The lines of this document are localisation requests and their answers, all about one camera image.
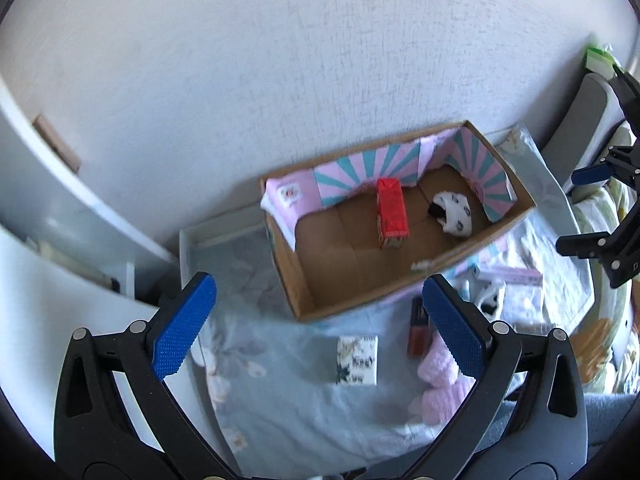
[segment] pink and teal striped paper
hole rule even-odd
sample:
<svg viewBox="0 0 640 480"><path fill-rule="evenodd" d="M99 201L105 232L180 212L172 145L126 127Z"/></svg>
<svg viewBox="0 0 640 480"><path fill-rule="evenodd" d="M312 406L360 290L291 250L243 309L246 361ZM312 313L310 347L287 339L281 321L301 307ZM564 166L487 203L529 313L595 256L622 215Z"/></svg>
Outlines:
<svg viewBox="0 0 640 480"><path fill-rule="evenodd" d="M444 164L467 180L491 222L499 221L516 201L502 166L463 126L270 178L261 205L275 218L294 248L295 226L304 215L334 206L363 188L374 186L381 177L397 178L403 186L415 186L425 171Z"/></svg>

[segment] blue textured pad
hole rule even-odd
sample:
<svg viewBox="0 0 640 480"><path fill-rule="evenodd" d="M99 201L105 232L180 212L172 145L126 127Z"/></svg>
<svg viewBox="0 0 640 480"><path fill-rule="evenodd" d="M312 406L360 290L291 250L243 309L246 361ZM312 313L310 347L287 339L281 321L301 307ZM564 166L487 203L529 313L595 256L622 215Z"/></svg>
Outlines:
<svg viewBox="0 0 640 480"><path fill-rule="evenodd" d="M609 180L613 176L613 168L609 164L596 164L581 170L575 170L571 174L571 183L574 186L586 186L594 182Z"/></svg>
<svg viewBox="0 0 640 480"><path fill-rule="evenodd" d="M151 365L159 380L175 374L216 304L216 282L206 275L156 338Z"/></svg>
<svg viewBox="0 0 640 480"><path fill-rule="evenodd" d="M462 373L479 379L487 364L482 339L433 278L422 286L422 304Z"/></svg>

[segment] dark red box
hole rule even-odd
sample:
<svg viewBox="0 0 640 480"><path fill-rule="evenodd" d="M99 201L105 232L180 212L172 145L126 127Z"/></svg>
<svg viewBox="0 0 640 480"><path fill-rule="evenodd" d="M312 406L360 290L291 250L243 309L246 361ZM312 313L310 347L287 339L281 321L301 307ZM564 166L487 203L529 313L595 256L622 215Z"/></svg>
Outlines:
<svg viewBox="0 0 640 480"><path fill-rule="evenodd" d="M396 178L379 178L376 182L378 205L378 239L380 247L398 248L409 236L402 186Z"/></svg>

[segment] textured wallpaper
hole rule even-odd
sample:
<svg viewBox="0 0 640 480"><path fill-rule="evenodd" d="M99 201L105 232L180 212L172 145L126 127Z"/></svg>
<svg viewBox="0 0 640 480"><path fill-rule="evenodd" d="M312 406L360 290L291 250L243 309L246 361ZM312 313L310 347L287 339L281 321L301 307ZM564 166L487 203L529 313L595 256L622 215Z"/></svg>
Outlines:
<svg viewBox="0 0 640 480"><path fill-rule="evenodd" d="M0 72L162 243L334 148L470 119L544 140L587 41L626 62L626 0L16 0Z"/></svg>

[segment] silver bolt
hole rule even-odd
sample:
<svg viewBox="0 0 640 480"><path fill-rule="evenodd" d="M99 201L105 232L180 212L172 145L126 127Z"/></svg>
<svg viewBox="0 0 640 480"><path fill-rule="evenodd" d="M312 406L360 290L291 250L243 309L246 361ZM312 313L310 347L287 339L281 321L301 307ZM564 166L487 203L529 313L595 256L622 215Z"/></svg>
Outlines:
<svg viewBox="0 0 640 480"><path fill-rule="evenodd" d="M141 319L134 321L129 325L129 330L131 330L134 334L139 334L146 328L146 322Z"/></svg>
<svg viewBox="0 0 640 480"><path fill-rule="evenodd" d="M85 328L76 328L72 335L73 339L75 339L76 341L80 341L84 336L86 336Z"/></svg>
<svg viewBox="0 0 640 480"><path fill-rule="evenodd" d="M556 339L558 339L558 341L565 341L566 340L566 332L564 330L559 329L559 328L555 328L554 329L554 337Z"/></svg>
<svg viewBox="0 0 640 480"><path fill-rule="evenodd" d="M508 334L509 333L509 325L507 325L503 321L496 321L494 323L494 332L498 334Z"/></svg>

